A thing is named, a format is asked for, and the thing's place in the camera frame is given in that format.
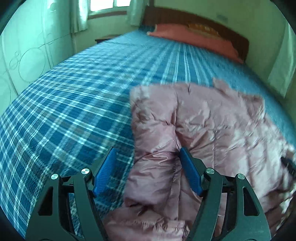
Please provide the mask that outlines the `green curtain right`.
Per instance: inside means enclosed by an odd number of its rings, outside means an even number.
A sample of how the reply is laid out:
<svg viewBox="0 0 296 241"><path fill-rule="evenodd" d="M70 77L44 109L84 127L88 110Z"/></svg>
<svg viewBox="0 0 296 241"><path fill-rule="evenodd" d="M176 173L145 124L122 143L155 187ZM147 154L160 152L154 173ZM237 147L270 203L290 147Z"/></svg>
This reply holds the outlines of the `green curtain right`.
<svg viewBox="0 0 296 241"><path fill-rule="evenodd" d="M295 73L295 33L287 22L280 50L268 77L269 85L283 98Z"/></svg>

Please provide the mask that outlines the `green curtain far left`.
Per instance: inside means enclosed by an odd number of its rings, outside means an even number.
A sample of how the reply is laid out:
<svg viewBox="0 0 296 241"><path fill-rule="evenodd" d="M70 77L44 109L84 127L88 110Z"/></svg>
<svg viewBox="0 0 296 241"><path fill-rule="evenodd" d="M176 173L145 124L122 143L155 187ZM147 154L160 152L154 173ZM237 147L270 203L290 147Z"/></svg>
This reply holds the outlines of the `green curtain far left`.
<svg viewBox="0 0 296 241"><path fill-rule="evenodd" d="M70 33L75 34L88 29L88 0L70 1Z"/></svg>

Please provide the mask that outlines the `red folded blanket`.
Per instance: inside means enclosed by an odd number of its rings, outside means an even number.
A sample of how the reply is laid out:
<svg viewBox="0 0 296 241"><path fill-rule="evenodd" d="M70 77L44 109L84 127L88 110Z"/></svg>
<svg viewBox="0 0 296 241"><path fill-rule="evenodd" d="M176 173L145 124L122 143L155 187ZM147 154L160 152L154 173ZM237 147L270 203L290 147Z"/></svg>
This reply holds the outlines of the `red folded blanket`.
<svg viewBox="0 0 296 241"><path fill-rule="evenodd" d="M238 51L229 40L214 37L205 32L191 30L185 25L157 24L154 31L147 32L147 35L204 48L238 63L243 63Z"/></svg>

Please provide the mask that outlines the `white wardrobe with circles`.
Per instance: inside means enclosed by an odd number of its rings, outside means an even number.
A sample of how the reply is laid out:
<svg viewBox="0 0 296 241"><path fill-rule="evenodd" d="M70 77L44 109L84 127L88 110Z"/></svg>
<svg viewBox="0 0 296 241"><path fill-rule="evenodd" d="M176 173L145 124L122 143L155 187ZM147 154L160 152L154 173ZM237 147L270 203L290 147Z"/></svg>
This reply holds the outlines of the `white wardrobe with circles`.
<svg viewBox="0 0 296 241"><path fill-rule="evenodd" d="M1 112L73 54L70 1L25 1L1 33Z"/></svg>

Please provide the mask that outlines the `orange patterned pillow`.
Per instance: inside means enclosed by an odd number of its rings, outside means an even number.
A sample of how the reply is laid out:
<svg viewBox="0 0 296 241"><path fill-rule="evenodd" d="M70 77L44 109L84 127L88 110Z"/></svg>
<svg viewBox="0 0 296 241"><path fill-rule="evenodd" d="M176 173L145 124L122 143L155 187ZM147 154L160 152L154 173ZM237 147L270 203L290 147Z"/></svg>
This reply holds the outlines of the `orange patterned pillow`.
<svg viewBox="0 0 296 241"><path fill-rule="evenodd" d="M220 38L220 34L212 27L207 25L203 25L200 23L197 24L189 24L188 28L190 31L195 32L196 34L212 37L212 38Z"/></svg>

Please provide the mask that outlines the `blue plaid bed sheet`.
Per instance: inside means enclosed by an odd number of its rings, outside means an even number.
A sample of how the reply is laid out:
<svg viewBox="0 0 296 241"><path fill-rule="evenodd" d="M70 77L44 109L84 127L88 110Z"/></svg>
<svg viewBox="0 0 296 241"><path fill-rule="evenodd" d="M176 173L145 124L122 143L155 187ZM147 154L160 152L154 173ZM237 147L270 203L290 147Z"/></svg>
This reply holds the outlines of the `blue plaid bed sheet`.
<svg viewBox="0 0 296 241"><path fill-rule="evenodd" d="M94 45L30 84L1 115L1 208L25 236L39 192L52 174L70 176L117 149L115 173L96 205L104 217L122 204L132 167L130 89L139 84L213 78L264 98L265 109L290 144L295 127L247 66L205 49L150 37L150 27Z"/></svg>

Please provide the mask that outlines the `wooden bedside table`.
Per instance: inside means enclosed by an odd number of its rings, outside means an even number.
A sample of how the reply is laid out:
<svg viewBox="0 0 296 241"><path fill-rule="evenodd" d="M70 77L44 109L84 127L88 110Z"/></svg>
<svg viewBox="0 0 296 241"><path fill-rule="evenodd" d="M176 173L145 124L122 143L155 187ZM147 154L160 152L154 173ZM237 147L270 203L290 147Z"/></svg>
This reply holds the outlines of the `wooden bedside table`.
<svg viewBox="0 0 296 241"><path fill-rule="evenodd" d="M100 37L98 39L95 39L95 42L96 42L96 44L99 44L99 43L101 43L103 41L107 41L107 40L110 40L110 39L113 39L113 38L116 38L116 37L119 37L119 36L120 36L120 34L119 35L107 35L107 36L103 36L103 37Z"/></svg>

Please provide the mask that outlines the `pink quilted down jacket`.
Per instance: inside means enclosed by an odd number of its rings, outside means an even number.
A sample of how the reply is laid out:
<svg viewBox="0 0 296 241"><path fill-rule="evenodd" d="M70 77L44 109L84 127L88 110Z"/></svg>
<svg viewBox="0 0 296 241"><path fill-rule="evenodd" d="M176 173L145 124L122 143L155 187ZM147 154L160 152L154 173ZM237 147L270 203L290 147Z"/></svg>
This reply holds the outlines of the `pink quilted down jacket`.
<svg viewBox="0 0 296 241"><path fill-rule="evenodd" d="M295 148L265 112L260 96L214 79L196 84L136 86L130 91L134 165L124 203L104 219L111 240L185 240L201 198L190 188L177 153L222 175L246 176L262 205L271 234L295 201L295 181L281 163Z"/></svg>

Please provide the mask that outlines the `left window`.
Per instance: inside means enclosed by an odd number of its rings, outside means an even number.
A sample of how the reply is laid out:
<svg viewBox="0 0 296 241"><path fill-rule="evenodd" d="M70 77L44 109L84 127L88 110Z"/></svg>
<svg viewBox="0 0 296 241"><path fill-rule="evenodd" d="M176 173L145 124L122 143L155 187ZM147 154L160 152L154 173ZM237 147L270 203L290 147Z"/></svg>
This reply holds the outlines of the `left window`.
<svg viewBox="0 0 296 241"><path fill-rule="evenodd" d="M126 15L131 0L89 0L88 19Z"/></svg>

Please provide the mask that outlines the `wall socket plate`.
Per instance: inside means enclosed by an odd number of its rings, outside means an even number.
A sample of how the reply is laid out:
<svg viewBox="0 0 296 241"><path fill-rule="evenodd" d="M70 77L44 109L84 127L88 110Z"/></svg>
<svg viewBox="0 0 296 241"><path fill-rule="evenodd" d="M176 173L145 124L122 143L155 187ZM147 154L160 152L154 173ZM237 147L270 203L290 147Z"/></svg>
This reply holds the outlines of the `wall socket plate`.
<svg viewBox="0 0 296 241"><path fill-rule="evenodd" d="M228 21L228 17L224 16L224 15L217 14L216 18L219 19L220 21L223 21L223 22L226 22L226 23Z"/></svg>

